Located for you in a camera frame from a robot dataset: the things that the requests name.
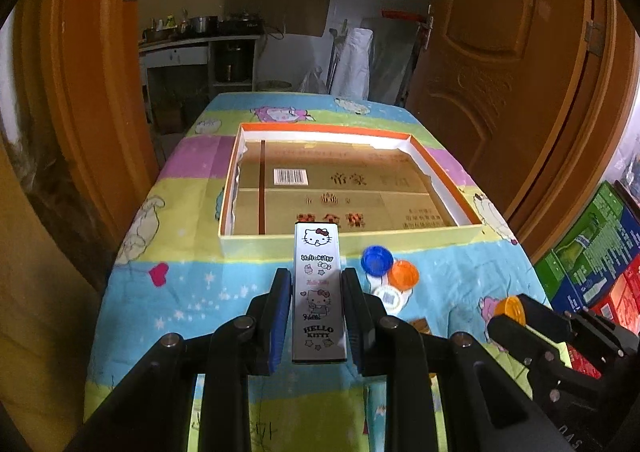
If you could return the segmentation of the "translucent amber bottle cap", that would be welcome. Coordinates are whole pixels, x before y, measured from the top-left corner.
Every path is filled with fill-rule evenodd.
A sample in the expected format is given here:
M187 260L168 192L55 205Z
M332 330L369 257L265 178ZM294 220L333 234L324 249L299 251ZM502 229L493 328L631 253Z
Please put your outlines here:
M512 295L501 299L496 305L494 316L507 316L518 324L526 325L526 314L521 299Z

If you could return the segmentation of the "white Hello Kitty box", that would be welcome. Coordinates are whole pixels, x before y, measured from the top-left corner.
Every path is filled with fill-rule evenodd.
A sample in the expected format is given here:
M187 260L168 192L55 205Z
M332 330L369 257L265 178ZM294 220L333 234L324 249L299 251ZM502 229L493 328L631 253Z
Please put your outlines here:
M347 358L337 225L298 223L294 244L292 360Z

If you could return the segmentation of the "blue bottle cap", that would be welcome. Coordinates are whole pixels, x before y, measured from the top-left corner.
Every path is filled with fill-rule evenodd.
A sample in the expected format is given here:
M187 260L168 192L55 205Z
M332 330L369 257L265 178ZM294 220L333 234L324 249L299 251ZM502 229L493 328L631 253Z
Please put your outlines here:
M366 247L360 258L360 265L367 275L381 278L393 267L394 257L384 246Z

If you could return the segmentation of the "orange bottle cap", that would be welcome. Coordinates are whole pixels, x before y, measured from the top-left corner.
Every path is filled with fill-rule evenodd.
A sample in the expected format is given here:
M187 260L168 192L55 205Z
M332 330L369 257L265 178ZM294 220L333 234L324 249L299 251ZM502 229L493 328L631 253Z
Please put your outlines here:
M412 290L420 281L418 268L410 261L398 259L387 272L388 283L399 292Z

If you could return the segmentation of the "white bottle cap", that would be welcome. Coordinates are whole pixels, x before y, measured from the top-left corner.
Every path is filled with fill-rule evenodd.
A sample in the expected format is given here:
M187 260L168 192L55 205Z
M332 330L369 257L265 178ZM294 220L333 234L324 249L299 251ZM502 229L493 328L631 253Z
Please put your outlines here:
M382 302L386 313L391 316L399 315L408 304L412 293L413 289L401 291L390 284L382 284L372 292Z

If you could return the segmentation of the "green and blue carton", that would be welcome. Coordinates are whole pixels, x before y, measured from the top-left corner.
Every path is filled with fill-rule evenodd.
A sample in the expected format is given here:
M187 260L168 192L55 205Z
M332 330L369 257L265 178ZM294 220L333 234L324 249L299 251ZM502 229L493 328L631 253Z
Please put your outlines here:
M554 310L591 307L639 255L639 220L606 181L564 238L535 265Z

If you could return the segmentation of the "red carton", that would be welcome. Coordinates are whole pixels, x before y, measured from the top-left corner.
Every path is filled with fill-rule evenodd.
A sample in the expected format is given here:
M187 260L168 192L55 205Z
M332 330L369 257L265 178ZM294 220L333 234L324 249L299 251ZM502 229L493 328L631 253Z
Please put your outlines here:
M639 255L634 256L622 269L614 267L617 275L608 268L590 270L586 266L576 269L574 284L565 291L565 304L570 311L588 307L596 315L620 325L631 333L639 333Z

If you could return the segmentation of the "orange-rimmed shallow cardboard tray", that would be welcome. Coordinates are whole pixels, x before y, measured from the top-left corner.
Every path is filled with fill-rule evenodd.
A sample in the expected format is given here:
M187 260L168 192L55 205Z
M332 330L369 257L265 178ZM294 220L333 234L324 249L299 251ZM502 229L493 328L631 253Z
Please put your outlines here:
M326 224L346 256L471 243L483 223L416 137L326 124L243 123L221 199L227 261L280 261L294 231Z

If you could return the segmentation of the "white rolled sack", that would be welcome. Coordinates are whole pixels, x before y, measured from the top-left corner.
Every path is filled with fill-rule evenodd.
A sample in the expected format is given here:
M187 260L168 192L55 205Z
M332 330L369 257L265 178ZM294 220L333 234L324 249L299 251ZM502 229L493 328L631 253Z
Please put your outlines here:
M330 94L348 99L367 99L370 86L370 50L373 31L348 30L338 42Z

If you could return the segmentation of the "white kitchen counter cabinet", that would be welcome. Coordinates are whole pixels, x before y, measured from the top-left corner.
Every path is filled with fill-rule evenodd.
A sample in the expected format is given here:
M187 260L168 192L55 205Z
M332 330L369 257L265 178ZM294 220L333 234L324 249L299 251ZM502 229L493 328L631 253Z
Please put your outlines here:
M154 131L183 133L216 96L256 90L264 39L228 35L141 46L143 100Z

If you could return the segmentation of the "orange wooden door left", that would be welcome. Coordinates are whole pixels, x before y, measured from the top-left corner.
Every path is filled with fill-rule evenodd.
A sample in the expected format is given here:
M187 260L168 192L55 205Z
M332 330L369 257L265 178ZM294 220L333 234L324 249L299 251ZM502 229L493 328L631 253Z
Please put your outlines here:
M40 223L103 292L158 166L138 69L137 0L17 0L3 138Z

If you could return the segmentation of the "orange wooden door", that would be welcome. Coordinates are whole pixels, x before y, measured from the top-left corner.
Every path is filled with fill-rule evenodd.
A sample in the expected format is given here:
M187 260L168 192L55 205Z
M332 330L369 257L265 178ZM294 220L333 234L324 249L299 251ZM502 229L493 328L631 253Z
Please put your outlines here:
M638 34L618 0L432 0L431 11L407 107L538 261L622 139Z
M3 138L40 223L103 292L158 166L138 69L137 0L17 0Z

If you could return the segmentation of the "orange wooden door right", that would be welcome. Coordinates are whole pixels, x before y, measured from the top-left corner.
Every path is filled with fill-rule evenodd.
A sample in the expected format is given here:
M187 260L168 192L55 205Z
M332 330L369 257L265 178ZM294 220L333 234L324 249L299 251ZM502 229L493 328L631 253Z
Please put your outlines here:
M431 11L407 107L538 261L622 139L638 34L618 0L432 0Z

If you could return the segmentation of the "metal cooking pot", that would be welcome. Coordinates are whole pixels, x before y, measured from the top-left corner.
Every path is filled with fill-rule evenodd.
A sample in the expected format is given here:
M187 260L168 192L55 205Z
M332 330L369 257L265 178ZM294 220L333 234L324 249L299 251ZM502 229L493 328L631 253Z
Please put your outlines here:
M196 16L189 19L189 28L195 34L205 34L208 29L209 16Z

